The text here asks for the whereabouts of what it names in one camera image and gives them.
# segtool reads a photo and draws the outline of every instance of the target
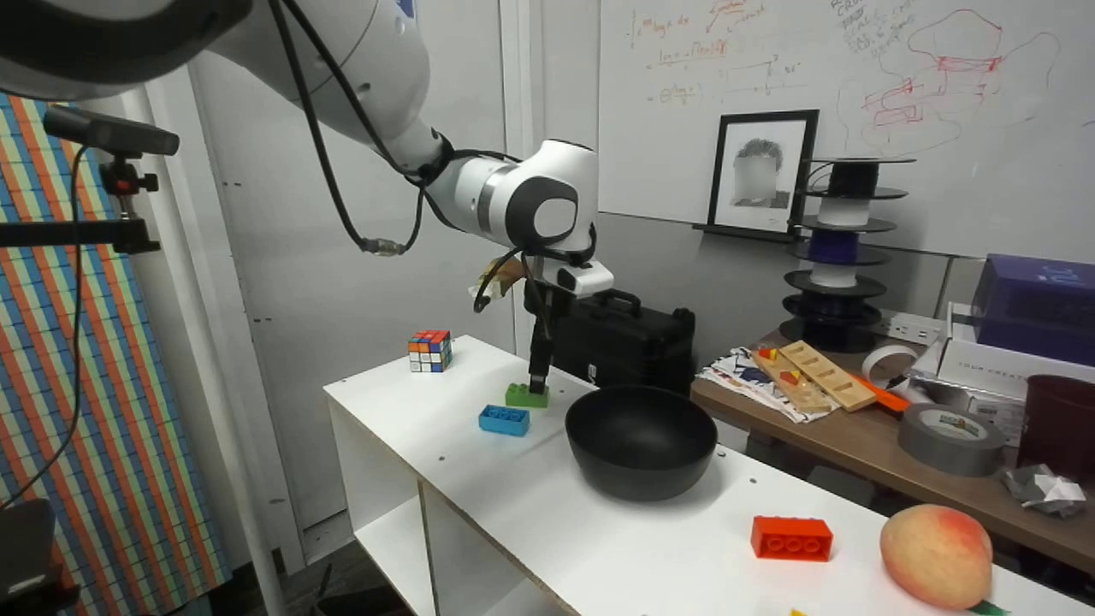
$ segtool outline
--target black bowl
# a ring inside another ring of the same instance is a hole
[[[610,495],[667,501],[691,491],[714,452],[714,421],[656,386],[607,386],[567,412],[581,476]]]

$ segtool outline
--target white table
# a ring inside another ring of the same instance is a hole
[[[483,436],[483,404],[524,379],[517,356],[456,340],[450,373],[393,359],[327,386],[357,541],[416,613],[931,613],[884,575],[879,513],[732,448],[677,501],[597,493],[566,437],[567,404],[594,386],[566,373],[550,373],[550,406],[529,437]],[[753,557],[753,517],[826,517],[832,560]],[[1003,570],[992,602],[1013,616],[1095,613]]]

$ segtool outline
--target peach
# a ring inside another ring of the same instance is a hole
[[[888,519],[884,564],[915,600],[972,609],[988,600],[992,541],[969,513],[925,503]]]

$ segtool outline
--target picture frame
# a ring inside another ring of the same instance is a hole
[[[720,118],[709,233],[797,239],[819,110]]]

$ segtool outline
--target striped curtain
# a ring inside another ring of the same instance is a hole
[[[0,96],[0,223],[69,219],[76,147],[47,141],[41,114]],[[80,176],[81,219],[117,219],[96,158]],[[168,613],[230,575],[129,260],[85,246],[81,421],[27,493],[57,513],[76,613]],[[0,250],[0,501],[69,433],[73,292],[69,246]]]

